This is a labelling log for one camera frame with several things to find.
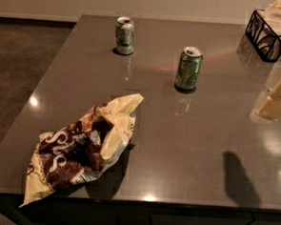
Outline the brown yellow chip bag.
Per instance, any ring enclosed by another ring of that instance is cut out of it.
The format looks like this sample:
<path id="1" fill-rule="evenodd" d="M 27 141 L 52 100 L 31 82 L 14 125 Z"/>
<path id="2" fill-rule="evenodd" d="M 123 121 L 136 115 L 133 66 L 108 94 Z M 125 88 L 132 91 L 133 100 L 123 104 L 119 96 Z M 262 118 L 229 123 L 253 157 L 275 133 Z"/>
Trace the brown yellow chip bag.
<path id="1" fill-rule="evenodd" d="M 90 183 L 117 162 L 131 141 L 141 94 L 92 107 L 77 122 L 39 135 L 26 176 L 24 204 Z"/>

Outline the white green 7up can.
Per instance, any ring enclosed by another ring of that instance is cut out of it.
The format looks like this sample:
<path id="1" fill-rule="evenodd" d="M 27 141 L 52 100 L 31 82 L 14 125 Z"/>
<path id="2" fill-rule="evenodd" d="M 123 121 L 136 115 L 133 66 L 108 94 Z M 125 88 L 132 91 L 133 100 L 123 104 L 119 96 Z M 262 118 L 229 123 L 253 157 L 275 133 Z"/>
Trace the white green 7up can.
<path id="1" fill-rule="evenodd" d="M 122 55 L 133 53 L 134 25 L 129 17 L 119 17 L 115 22 L 116 50 Z"/>

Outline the green soda can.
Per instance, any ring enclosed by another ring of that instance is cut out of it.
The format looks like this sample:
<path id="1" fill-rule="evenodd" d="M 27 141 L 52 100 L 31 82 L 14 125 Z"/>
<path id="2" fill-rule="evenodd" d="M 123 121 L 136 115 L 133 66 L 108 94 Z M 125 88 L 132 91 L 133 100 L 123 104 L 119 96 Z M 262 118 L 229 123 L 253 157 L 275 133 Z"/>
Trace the green soda can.
<path id="1" fill-rule="evenodd" d="M 174 85 L 183 91 L 195 88 L 203 63 L 203 54 L 197 47 L 186 47 L 180 54 Z"/>

